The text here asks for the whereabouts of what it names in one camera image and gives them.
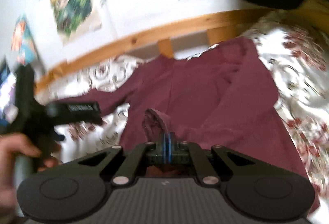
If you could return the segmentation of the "person's left hand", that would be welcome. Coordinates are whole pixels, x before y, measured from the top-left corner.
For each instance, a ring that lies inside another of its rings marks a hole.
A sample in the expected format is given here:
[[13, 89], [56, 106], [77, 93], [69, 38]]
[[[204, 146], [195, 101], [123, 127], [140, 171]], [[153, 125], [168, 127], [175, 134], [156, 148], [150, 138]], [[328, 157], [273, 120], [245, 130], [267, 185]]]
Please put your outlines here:
[[16, 220], [16, 156], [39, 158], [41, 151], [21, 133], [1, 137], [1, 223], [13, 223]]

